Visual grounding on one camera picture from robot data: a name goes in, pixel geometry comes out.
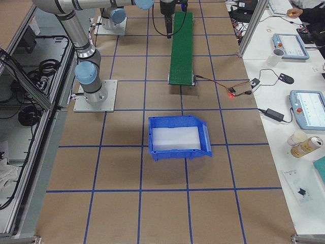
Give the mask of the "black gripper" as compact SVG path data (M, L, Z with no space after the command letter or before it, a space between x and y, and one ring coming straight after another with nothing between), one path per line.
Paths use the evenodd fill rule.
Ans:
M160 0L160 12L164 15L167 35L173 33L173 15L175 13L175 1Z

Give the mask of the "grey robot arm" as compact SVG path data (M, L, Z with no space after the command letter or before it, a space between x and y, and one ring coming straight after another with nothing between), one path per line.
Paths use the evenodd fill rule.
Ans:
M41 10L54 14L77 51L79 64L75 76L83 88L89 104L100 103L108 97L104 82L100 80L101 55L82 28L76 11L100 8L123 10L124 6L136 5L142 10L150 9L154 1L33 1Z
M102 18L106 19L103 23L105 28L108 28L109 25L121 24L124 20L126 20L124 6L136 5L142 10L148 10L151 7L154 7L154 1L131 1L130 4L122 2L118 3L117 1L111 2L111 7L101 9ZM166 34L162 34L157 30L154 23L154 13L152 13L154 28L160 35L166 36L168 39L173 35L173 15L175 14L176 5L177 1L159 1L160 13L165 19Z

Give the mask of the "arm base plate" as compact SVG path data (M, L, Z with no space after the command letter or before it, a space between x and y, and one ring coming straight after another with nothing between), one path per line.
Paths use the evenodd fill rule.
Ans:
M114 112L118 80L102 80L101 89L93 94L85 93L79 86L74 112Z
M97 18L97 23L100 23L100 25L95 27L94 31L94 34L97 36L124 36L127 17L121 23L114 23L110 19L102 18L100 15Z

